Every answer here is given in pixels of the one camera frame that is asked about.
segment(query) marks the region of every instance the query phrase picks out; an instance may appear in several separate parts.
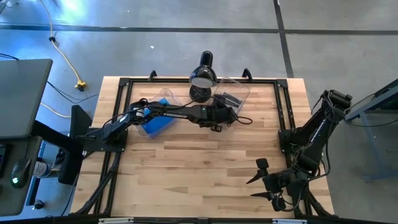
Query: black desk lamp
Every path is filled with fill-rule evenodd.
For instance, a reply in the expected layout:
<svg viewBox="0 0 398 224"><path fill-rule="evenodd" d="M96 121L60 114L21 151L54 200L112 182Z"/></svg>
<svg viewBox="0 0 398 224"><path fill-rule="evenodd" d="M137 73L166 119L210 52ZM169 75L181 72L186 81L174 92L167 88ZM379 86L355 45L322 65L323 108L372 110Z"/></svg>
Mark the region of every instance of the black desk lamp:
<svg viewBox="0 0 398 224"><path fill-rule="evenodd" d="M210 87L217 85L217 76L211 68L212 64L213 54L208 50L203 52L199 67L189 77L189 82L192 84L189 89L189 96L198 103L208 101L211 96Z"/></svg>

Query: lamp base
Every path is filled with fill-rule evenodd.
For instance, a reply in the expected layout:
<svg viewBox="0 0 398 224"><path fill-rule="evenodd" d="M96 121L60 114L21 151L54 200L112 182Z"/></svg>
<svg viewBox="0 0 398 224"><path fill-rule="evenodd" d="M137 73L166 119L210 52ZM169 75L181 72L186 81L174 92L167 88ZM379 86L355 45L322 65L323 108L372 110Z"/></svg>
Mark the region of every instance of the lamp base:
<svg viewBox="0 0 398 224"><path fill-rule="evenodd" d="M211 89L192 85L189 89L189 96L195 102L204 103L210 99Z"/></svg>

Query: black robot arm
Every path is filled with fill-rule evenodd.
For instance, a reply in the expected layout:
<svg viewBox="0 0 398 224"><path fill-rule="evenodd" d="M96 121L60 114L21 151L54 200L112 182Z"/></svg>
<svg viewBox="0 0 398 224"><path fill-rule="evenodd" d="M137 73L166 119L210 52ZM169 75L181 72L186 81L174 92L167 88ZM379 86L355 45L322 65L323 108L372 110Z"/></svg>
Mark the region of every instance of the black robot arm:
<svg viewBox="0 0 398 224"><path fill-rule="evenodd" d="M281 151L294 155L292 165L288 169L268 174L267 160L262 158L256 161L259 170L256 176L249 180L248 184L262 179L268 192L252 196L265 197L271 200L275 211L285 210L285 202L279 195L284 187L293 200L297 202L297 205L301 199L310 194L308 183L316 178L322 159L323 147L337 124L344 118L345 110L350 108L352 97L335 90L325 90L320 97L321 99L321 108L304 126L279 131ZM311 198L314 203L317 203L315 197Z"/></svg>
<svg viewBox="0 0 398 224"><path fill-rule="evenodd" d="M150 112L148 114L144 114L145 108L149 109ZM187 107L148 102L146 99L141 99L130 104L129 112L124 114L119 120L105 125L102 141L109 142L130 125L146 124L158 116L187 119L194 124L198 124L201 128L211 128L212 131L216 132L221 131L219 124L227 124L229 126L238 119L233 109L226 107L222 103Z"/></svg>

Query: yellow cable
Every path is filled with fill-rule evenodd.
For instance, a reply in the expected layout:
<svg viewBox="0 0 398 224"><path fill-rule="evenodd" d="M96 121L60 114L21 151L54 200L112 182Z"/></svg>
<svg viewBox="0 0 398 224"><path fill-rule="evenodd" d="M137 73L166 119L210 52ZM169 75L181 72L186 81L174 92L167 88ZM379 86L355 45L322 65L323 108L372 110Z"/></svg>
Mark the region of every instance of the yellow cable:
<svg viewBox="0 0 398 224"><path fill-rule="evenodd" d="M42 3L42 5L44 6L45 11L47 12L47 15L49 16L49 22L50 22L50 33L51 33L51 37L54 37L53 35L53 30L52 30L52 22L51 22L51 16L49 13L49 10L47 9L47 7L45 6L43 0L40 0L40 2ZM62 55L62 57L64 57L64 59L67 61L67 63L69 64L70 68L73 70L73 72L75 73L76 77L77 77L77 81L78 84L79 83L83 83L82 80L80 80L79 75L77 74L75 68L72 66L72 64L69 62L69 59L62 53L62 51L55 45L54 41L51 41L52 45L55 47L56 50L58 50L58 52L60 52L60 54Z"/></svg>
<svg viewBox="0 0 398 224"><path fill-rule="evenodd" d="M58 115L58 116L61 116L61 117L63 117L63 118L71 118L71 116L63 115L63 114L60 114L60 113L56 112L55 110L53 110L51 107L45 105L44 103L41 103L41 102L40 102L40 104L41 104L42 106L45 106L47 109L49 109L51 112L55 113L55 114Z"/></svg>

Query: butcher block tabletop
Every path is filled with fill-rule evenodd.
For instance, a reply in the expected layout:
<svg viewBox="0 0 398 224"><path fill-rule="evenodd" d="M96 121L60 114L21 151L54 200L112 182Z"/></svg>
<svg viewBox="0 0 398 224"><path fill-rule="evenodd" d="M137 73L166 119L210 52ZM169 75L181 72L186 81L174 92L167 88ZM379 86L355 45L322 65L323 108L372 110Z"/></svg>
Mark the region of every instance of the butcher block tabletop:
<svg viewBox="0 0 398 224"><path fill-rule="evenodd" d="M104 77L92 125L94 128L102 127L112 117L119 79ZM299 127L311 117L304 80L288 78L287 82L295 124ZM216 133L210 128L199 128L188 120L178 119L175 125L155 139L141 136L135 127L130 126L119 165L111 216L294 217L293 212L275 212L271 202L265 198L250 197L266 191L261 180L246 185L256 174L256 159L267 158L269 172L285 169L286 163L277 138L280 125L274 87L259 83L245 85L250 88L250 94L239 115L251 118L253 123L250 125L235 122ZM191 101L189 83L135 83L130 102L153 98L164 88L171 90L182 104ZM126 92L122 94L120 113L123 112ZM284 94L282 90L280 92L284 114L287 114ZM97 187L103 158L103 152L94 152L83 161L71 212L81 208ZM109 184L104 191L102 209L106 204L108 187ZM310 189L326 211L333 213L326 178L310 182Z"/></svg>

